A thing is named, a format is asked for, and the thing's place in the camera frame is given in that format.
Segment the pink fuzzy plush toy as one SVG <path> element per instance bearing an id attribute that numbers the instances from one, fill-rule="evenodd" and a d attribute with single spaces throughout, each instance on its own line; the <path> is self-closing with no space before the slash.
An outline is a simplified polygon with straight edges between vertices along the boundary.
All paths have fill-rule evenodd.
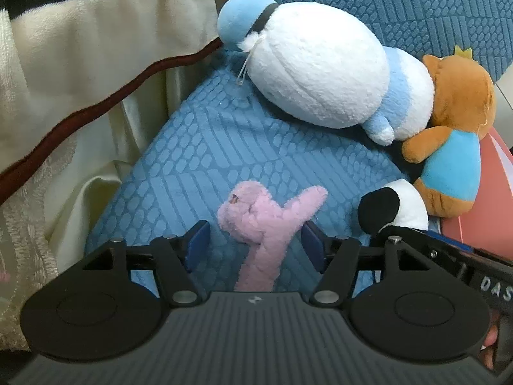
<path id="1" fill-rule="evenodd" d="M 273 290 L 292 238 L 315 216 L 327 196 L 324 187 L 310 186 L 280 205 L 258 181 L 242 181 L 231 190 L 217 211 L 218 225 L 240 243 L 249 245 L 235 291 Z"/>

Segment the white blue plush doll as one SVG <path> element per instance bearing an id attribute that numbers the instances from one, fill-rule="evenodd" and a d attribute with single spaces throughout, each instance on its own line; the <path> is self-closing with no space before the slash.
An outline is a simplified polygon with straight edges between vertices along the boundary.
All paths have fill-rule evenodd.
<path id="1" fill-rule="evenodd" d="M 249 78 L 299 120 L 330 129 L 360 125 L 382 146 L 427 127 L 434 84 L 426 66 L 382 45 L 346 11 L 314 2 L 228 0 L 217 31 L 246 56 L 239 80 Z"/>

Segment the brown bear plush blue shirt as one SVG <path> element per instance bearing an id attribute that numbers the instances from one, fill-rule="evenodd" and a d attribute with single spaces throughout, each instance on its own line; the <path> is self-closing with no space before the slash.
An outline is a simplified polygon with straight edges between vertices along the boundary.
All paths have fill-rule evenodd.
<path id="1" fill-rule="evenodd" d="M 480 186 L 480 141 L 497 112 L 494 84 L 463 56 L 426 55 L 423 63 L 435 87 L 430 127 L 403 143 L 403 157 L 424 165 L 414 187 L 428 214 L 459 217 L 472 209 Z"/>

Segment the white black panda plush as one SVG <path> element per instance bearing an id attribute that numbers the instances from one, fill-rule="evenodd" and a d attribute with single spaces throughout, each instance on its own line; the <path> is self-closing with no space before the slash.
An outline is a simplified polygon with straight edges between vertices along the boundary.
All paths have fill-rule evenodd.
<path id="1" fill-rule="evenodd" d="M 362 231 L 376 235 L 387 226 L 427 230 L 429 217 L 416 188 L 401 178 L 362 196 L 357 208 Z"/>

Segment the pink storage box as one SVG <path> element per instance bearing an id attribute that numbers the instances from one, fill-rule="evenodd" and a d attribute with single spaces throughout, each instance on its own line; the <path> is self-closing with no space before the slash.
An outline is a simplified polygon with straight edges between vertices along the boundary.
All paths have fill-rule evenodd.
<path id="1" fill-rule="evenodd" d="M 469 246 L 512 258 L 512 154 L 495 129 L 480 142 L 482 175 L 471 211 L 443 219 L 442 234 Z"/>

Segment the striped fleece blanket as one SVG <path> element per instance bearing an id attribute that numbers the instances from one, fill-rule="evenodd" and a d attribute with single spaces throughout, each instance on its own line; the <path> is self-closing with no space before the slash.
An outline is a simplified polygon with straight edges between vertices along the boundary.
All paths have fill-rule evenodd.
<path id="1" fill-rule="evenodd" d="M 226 0 L 1 0 L 1 197 L 148 77 L 220 44 Z"/>

